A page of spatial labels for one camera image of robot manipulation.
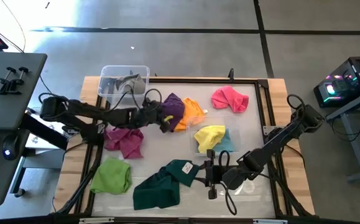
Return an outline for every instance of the white surface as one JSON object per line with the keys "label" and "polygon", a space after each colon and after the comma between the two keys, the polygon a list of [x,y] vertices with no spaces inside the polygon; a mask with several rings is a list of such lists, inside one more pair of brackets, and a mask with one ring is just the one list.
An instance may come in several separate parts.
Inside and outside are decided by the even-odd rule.
{"label": "white surface", "polygon": [[[209,116],[232,116],[240,128],[242,148],[240,152],[247,152],[263,146],[256,92],[252,85],[233,85],[234,89],[249,96],[249,106],[244,113],[234,114],[230,108],[216,110],[211,105],[210,96],[223,85],[219,84],[174,84],[151,83],[150,88],[157,88],[165,99],[174,92],[181,99],[190,97],[196,100],[202,109],[209,111]],[[151,92],[148,97],[157,99],[157,94]],[[228,217],[233,218],[226,208],[224,190],[217,185],[218,198],[208,199],[208,188],[198,181],[191,187],[180,184],[180,204],[165,209],[151,208],[135,211],[133,209],[132,194],[134,188],[146,178],[156,173],[162,166],[166,166],[173,159],[192,160],[201,165],[207,157],[196,156],[189,149],[189,138],[186,131],[180,133],[161,133],[157,125],[141,128],[144,141],[141,147],[143,159],[126,159],[131,165],[132,186],[122,195],[108,193],[96,194],[93,206],[93,216],[115,217]],[[103,151],[103,161],[108,157],[122,159],[120,151]],[[231,164],[236,163],[237,157],[231,157]],[[198,177],[204,177],[205,171],[199,171]],[[231,191],[233,200],[238,208],[236,218],[272,218],[274,206],[269,180],[257,177],[255,180],[245,181],[239,189]]]}

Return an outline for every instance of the wooden table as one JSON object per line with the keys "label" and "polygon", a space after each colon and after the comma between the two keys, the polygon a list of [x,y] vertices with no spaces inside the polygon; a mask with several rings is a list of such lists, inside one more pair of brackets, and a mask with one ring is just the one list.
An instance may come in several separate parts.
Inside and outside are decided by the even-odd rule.
{"label": "wooden table", "polygon": [[[80,100],[90,105],[95,105],[97,100],[98,83],[99,83],[99,77],[85,77],[85,80],[83,82],[83,88],[81,89],[81,93],[80,93]],[[290,121],[290,115],[292,113],[286,101],[287,91],[286,91],[285,81],[283,79],[268,79],[268,83],[269,83],[269,92],[272,101],[272,107],[274,111],[274,118],[276,125],[285,126]],[[263,102],[265,120],[266,123],[269,124],[269,116],[268,116],[267,105],[265,103],[265,95],[262,90],[261,93],[263,99],[262,102]],[[91,122],[91,119],[89,118],[82,118],[82,119],[86,122]],[[81,142],[81,138],[77,136],[71,140],[68,147],[78,144],[79,142]],[[300,152],[300,146],[298,145],[297,140],[294,139],[290,141],[288,145],[294,147],[296,150]],[[72,196],[75,189],[78,187],[81,177],[81,171],[83,168],[83,162],[85,160],[86,147],[87,147],[86,145],[80,146],[77,149],[72,150],[65,155],[65,160],[62,165],[60,178],[58,180],[58,185],[55,192],[54,205],[55,208],[57,208],[57,210],[62,208],[65,202]],[[304,208],[308,212],[314,214],[315,212],[311,200],[310,189],[308,187],[308,181],[305,174],[302,158],[287,147],[285,147],[285,151],[283,152],[282,157],[284,160],[285,175],[287,178],[288,187],[296,196],[298,201],[304,206]],[[91,158],[90,164],[92,164],[93,161],[94,161],[94,157]],[[82,203],[81,211],[85,209],[87,204],[89,186],[86,188],[85,193],[83,195],[83,203]],[[277,189],[279,192],[281,210],[285,212],[283,195],[278,187]]]}

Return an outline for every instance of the computer case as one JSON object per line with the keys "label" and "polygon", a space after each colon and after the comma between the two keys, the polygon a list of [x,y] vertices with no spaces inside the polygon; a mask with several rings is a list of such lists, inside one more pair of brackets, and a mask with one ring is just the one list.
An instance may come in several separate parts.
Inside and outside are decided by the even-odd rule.
{"label": "computer case", "polygon": [[360,95],[360,57],[350,57],[325,77],[314,94],[321,108],[341,107]]}

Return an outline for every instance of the yellow cloth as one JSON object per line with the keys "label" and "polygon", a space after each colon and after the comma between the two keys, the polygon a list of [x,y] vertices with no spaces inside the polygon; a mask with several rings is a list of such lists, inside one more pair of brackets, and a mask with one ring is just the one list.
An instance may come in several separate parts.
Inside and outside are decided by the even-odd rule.
{"label": "yellow cloth", "polygon": [[187,128],[188,122],[192,125],[198,124],[205,119],[205,113],[200,108],[198,102],[185,98],[182,101],[185,105],[184,116],[174,128],[174,131],[183,131]]}
{"label": "yellow cloth", "polygon": [[217,143],[221,142],[225,135],[225,126],[212,125],[200,129],[193,137],[198,141],[198,150],[205,153],[212,149]]}

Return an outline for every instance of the metal stand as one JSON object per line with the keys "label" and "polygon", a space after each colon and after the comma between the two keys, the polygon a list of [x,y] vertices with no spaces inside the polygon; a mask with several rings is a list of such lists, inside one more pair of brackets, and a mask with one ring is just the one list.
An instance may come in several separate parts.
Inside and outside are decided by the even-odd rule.
{"label": "metal stand", "polygon": [[26,191],[19,186],[24,177],[27,168],[42,168],[42,169],[61,169],[62,166],[62,154],[67,149],[68,139],[54,131],[46,125],[38,122],[31,115],[24,113],[22,118],[21,129],[27,129],[32,134],[48,141],[50,144],[59,147],[62,150],[52,150],[50,152],[43,152],[36,155],[34,150],[25,149],[21,160],[19,161],[17,172],[14,175],[13,183],[10,189],[10,194],[14,194],[15,197],[23,196]]}
{"label": "metal stand", "polygon": [[[349,122],[348,114],[355,113],[360,111],[354,111],[356,109],[360,108],[360,97],[356,98],[355,100],[349,102],[347,105],[344,105],[340,109],[336,110],[335,112],[329,114],[326,116],[326,121],[328,123],[331,123],[334,119],[340,117],[341,121],[344,124],[344,128],[347,132],[348,139],[354,140],[356,135],[353,135],[354,133],[358,132],[358,130],[353,130],[351,127],[351,124]],[[355,141],[351,141],[351,146],[353,147],[356,159],[358,161],[359,167],[360,167],[360,145],[358,144],[358,139],[355,139]],[[347,177],[348,182],[354,182],[360,180],[360,173],[350,175]]]}

